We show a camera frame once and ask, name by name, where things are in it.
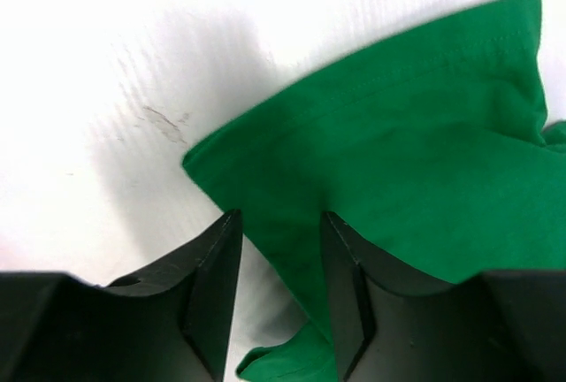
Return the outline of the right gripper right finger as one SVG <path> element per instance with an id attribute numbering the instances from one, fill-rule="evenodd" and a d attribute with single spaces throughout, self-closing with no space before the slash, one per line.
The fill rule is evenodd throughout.
<path id="1" fill-rule="evenodd" d="M 563 271 L 483 271 L 450 284 L 332 212 L 320 247 L 340 380 L 564 380 Z"/>

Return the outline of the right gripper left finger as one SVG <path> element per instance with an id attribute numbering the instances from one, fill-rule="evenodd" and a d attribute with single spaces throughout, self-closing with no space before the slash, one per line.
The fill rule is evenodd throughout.
<path id="1" fill-rule="evenodd" d="M 241 246 L 241 214 L 231 210 L 107 286 L 3 272 L 2 380 L 222 380 Z"/>

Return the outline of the green t shirt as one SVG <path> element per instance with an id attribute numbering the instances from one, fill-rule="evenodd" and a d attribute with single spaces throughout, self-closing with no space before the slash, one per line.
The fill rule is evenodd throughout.
<path id="1" fill-rule="evenodd" d="M 254 348 L 246 381 L 337 378 L 319 247 L 332 211 L 448 282 L 565 265 L 565 125 L 547 125 L 541 0 L 495 0 L 359 50 L 210 134 L 187 175 L 279 274 L 308 322 Z"/>

